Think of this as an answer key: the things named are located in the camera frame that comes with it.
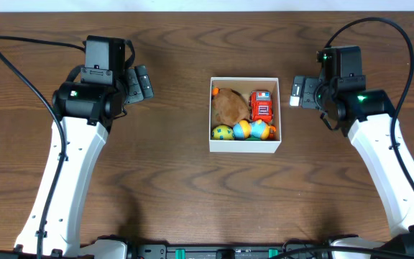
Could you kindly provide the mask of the red toy truck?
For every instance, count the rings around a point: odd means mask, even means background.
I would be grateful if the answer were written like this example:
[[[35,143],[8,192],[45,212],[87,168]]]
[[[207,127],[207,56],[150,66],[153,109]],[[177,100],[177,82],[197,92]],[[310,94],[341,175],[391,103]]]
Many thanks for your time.
[[[266,123],[272,121],[272,97],[269,91],[252,91],[249,97],[249,106],[252,121],[260,119]]]

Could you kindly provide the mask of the blue duck toy figure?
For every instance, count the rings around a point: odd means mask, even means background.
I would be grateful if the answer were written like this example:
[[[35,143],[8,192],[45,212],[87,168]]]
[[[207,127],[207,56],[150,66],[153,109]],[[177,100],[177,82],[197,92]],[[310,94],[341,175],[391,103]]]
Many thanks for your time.
[[[236,140],[270,140],[274,138],[276,131],[275,126],[268,125],[261,119],[253,122],[241,120],[233,126]]]

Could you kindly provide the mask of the brown plush toy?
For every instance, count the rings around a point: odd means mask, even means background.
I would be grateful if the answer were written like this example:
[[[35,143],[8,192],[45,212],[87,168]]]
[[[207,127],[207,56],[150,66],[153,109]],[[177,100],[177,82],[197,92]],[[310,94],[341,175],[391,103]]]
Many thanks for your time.
[[[214,87],[211,104],[213,118],[219,124],[233,127],[250,116],[249,107],[244,98],[230,88]]]

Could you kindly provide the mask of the yellow ball with blue letters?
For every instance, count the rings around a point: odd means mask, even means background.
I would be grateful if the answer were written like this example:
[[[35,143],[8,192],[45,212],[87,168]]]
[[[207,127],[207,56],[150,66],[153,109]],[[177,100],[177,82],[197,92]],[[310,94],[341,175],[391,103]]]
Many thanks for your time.
[[[234,140],[234,131],[227,125],[219,125],[215,127],[211,132],[212,140]]]

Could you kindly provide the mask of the green ridged plastic ball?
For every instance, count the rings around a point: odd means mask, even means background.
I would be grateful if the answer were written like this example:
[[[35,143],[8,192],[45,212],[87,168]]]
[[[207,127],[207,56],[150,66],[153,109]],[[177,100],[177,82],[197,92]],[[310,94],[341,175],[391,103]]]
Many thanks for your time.
[[[245,141],[262,141],[262,140],[258,137],[249,137]]]

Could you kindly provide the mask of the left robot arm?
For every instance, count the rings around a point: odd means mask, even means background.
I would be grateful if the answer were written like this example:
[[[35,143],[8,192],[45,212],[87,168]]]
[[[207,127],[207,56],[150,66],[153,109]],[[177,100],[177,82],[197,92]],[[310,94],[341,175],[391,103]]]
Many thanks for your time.
[[[79,46],[85,63],[71,70],[52,101],[1,53],[0,59],[37,95],[53,118],[50,151],[29,218],[0,258],[130,258],[115,235],[81,245],[81,220],[96,161],[125,106],[152,98],[147,69],[125,56],[131,40],[90,35]]]

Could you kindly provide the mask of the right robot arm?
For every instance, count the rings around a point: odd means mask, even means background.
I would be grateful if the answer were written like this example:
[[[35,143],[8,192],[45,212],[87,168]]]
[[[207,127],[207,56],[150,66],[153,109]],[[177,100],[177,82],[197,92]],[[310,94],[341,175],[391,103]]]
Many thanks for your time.
[[[334,237],[322,258],[414,257],[414,160],[393,119],[383,90],[366,89],[357,46],[325,47],[317,53],[317,77],[296,76],[290,105],[321,111],[331,130],[341,130],[364,161],[381,198],[391,239],[370,242],[357,235]]]

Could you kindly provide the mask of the white cardboard box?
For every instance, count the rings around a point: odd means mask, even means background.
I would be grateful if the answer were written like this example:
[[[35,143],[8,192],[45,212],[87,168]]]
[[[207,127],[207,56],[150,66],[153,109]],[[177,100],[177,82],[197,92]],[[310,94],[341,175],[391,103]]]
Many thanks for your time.
[[[214,100],[214,89],[221,91],[230,88],[242,101],[249,104],[249,97],[253,91],[269,91],[272,101],[272,120],[270,124],[276,131],[270,133],[269,140],[214,140],[212,131],[221,125],[216,117],[217,110],[210,104],[209,110],[209,148],[211,152],[224,153],[275,153],[282,142],[282,126],[280,113],[280,85],[277,78],[247,78],[247,77],[212,77],[211,101]]]

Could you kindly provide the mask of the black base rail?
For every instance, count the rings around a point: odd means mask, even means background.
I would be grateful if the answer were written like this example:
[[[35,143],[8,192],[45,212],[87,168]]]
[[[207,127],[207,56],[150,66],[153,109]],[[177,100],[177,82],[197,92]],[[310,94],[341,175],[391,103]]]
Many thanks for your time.
[[[272,258],[276,255],[314,244],[292,239],[282,245],[170,245],[166,242],[153,242],[134,245],[116,235],[98,237],[97,240],[123,242],[127,246],[126,258],[131,259],[249,259]]]

